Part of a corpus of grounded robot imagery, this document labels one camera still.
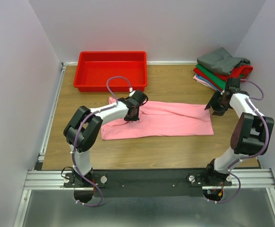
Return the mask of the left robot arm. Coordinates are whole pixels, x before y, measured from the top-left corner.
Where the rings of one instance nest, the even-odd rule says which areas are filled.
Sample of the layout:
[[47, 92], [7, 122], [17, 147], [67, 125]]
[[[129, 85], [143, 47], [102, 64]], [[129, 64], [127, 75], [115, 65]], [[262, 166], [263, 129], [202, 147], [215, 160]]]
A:
[[148, 97], [142, 91], [131, 90], [128, 97], [117, 98], [111, 104], [77, 109], [63, 134], [71, 148], [74, 181], [79, 186], [94, 184], [89, 174], [92, 171], [89, 150], [96, 142], [101, 127], [118, 119], [126, 122], [139, 120], [139, 109], [147, 102]]

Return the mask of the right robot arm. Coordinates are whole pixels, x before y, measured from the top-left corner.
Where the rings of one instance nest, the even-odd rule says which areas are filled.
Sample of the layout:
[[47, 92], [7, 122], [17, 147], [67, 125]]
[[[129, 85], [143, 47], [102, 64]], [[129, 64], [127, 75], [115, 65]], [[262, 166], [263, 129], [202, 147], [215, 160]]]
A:
[[266, 153], [274, 127], [274, 119], [264, 116], [252, 103], [247, 92], [215, 91], [206, 105], [213, 114], [222, 116], [233, 109], [239, 120], [230, 139], [230, 147], [206, 167], [204, 181], [208, 185], [225, 182], [232, 169], [245, 159]]

